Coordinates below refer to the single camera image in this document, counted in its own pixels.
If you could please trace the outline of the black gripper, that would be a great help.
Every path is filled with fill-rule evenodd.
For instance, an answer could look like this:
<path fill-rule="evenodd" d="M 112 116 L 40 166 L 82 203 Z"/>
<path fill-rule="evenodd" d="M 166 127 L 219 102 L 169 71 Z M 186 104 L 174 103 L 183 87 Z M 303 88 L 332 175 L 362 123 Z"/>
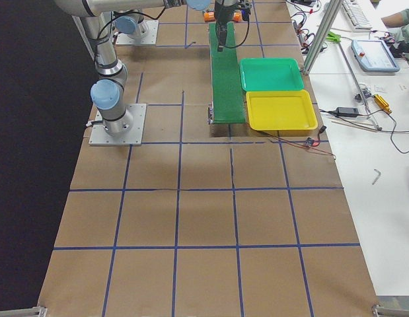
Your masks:
<path fill-rule="evenodd" d="M 216 20 L 217 51 L 222 52 L 227 39 L 227 25 L 237 10 L 237 0 L 215 0 L 214 16 Z"/>

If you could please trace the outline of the person forearm green sleeve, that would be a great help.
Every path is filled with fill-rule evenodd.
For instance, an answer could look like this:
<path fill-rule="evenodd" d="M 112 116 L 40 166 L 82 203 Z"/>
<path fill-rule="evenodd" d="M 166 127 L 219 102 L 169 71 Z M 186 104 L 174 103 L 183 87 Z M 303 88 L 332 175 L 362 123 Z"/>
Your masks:
<path fill-rule="evenodd" d="M 409 9 L 404 9 L 387 17 L 381 18 L 383 24 L 388 28 L 399 28 L 409 24 Z"/>

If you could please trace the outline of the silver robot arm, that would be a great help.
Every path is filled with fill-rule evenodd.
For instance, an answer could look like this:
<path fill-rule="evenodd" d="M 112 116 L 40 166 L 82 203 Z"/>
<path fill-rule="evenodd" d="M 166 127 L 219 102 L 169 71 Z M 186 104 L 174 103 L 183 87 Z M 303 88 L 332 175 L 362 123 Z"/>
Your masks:
<path fill-rule="evenodd" d="M 171 8 L 181 6 L 186 3 L 187 6 L 197 11 L 203 11 L 207 9 L 210 1 L 165 1 L 165 8 Z M 227 34 L 228 34 L 228 22 L 232 21 L 236 10 L 240 9 L 239 1 L 216 1 L 213 11 L 213 17 L 215 18 L 215 35 L 217 37 L 217 51 L 222 52 L 223 48 L 226 48 Z M 122 13 L 115 13 L 116 28 L 124 34 L 133 36 L 139 25 L 143 22 L 141 13 L 136 10 L 133 13 L 129 13 L 122 16 Z"/>
<path fill-rule="evenodd" d="M 103 120 L 103 130 L 111 136 L 125 135 L 133 123 L 123 102 L 128 76 L 126 66 L 118 59 L 104 13 L 121 11 L 127 15 L 142 9 L 169 9 L 184 5 L 185 1 L 56 1 L 65 13 L 79 17 L 82 29 L 93 51 L 94 66 L 99 81 L 91 88 L 91 98 Z"/>

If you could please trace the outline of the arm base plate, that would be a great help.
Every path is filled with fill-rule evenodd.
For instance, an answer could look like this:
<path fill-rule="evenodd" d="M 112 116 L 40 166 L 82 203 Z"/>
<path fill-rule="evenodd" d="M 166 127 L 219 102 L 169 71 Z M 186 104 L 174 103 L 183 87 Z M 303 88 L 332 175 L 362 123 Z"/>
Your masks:
<path fill-rule="evenodd" d="M 116 38 L 117 46 L 155 46 L 157 43 L 157 33 L 159 21 L 143 20 L 136 26 L 132 34 L 118 33 Z"/>
<path fill-rule="evenodd" d="M 147 104 L 126 104 L 124 116 L 115 122 L 102 119 L 96 111 L 96 121 L 91 129 L 91 146 L 140 146 L 147 112 Z"/>

